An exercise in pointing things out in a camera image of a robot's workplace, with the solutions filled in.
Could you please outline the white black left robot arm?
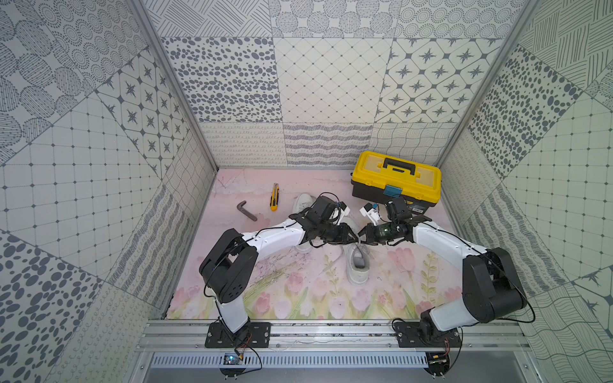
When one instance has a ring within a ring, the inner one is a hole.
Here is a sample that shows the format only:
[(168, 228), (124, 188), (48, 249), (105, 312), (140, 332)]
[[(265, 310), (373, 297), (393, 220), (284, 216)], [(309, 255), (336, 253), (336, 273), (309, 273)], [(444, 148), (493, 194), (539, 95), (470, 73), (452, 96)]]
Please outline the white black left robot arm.
[(285, 249), (316, 239), (323, 245), (357, 247), (359, 238), (347, 221), (351, 209), (327, 193), (317, 198), (303, 194), (298, 210), (282, 223), (254, 232), (226, 230), (199, 267), (204, 294), (213, 298), (219, 313), (206, 341), (207, 348), (264, 348), (268, 346), (271, 324), (249, 319), (244, 292), (255, 265)]

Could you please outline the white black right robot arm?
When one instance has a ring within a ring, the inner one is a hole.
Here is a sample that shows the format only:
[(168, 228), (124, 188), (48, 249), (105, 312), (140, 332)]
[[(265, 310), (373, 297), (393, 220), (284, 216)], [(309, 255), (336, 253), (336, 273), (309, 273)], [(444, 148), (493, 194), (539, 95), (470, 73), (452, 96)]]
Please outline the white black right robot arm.
[(404, 242), (426, 247), (461, 271), (461, 295), (420, 314), (415, 337), (424, 346), (450, 347), (458, 330), (494, 320), (511, 322), (510, 314), (529, 306), (512, 256), (506, 250), (472, 244), (416, 215), (402, 197), (385, 204), (383, 220), (374, 204), (360, 213), (370, 220), (360, 232), (366, 245), (395, 246)]

